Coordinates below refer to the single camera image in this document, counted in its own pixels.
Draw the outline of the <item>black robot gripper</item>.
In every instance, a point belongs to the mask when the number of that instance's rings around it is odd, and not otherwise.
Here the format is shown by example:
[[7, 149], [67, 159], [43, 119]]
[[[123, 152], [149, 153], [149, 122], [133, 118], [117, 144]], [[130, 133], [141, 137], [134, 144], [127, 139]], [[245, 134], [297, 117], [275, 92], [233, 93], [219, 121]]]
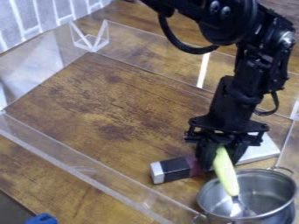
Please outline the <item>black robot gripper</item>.
[[243, 103], [235, 97], [233, 80], [233, 76], [221, 78], [210, 112], [190, 119], [190, 129], [185, 134], [187, 142], [198, 142], [197, 158], [206, 172], [211, 169], [219, 144], [233, 144], [229, 149], [235, 165], [249, 146], [262, 144], [263, 135], [269, 131], [266, 124], [251, 120], [255, 105]]

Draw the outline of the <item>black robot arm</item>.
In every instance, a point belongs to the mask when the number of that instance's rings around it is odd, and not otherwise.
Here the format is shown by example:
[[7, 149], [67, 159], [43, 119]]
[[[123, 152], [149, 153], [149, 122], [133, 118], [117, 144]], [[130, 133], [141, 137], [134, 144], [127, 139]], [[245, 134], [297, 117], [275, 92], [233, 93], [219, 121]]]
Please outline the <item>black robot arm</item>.
[[[279, 103], [277, 92], [289, 80], [287, 63], [295, 45], [295, 28], [286, 17], [258, 0], [141, 0], [158, 13], [165, 36], [191, 54], [205, 54], [221, 46], [237, 46], [235, 70], [219, 80], [207, 115], [190, 120], [185, 139], [197, 143], [197, 158], [207, 171], [223, 146], [234, 163], [249, 146], [259, 146], [269, 126], [253, 115], [275, 113], [258, 110], [265, 95]], [[174, 35], [167, 18], [183, 14], [197, 22], [206, 47], [186, 45]]]

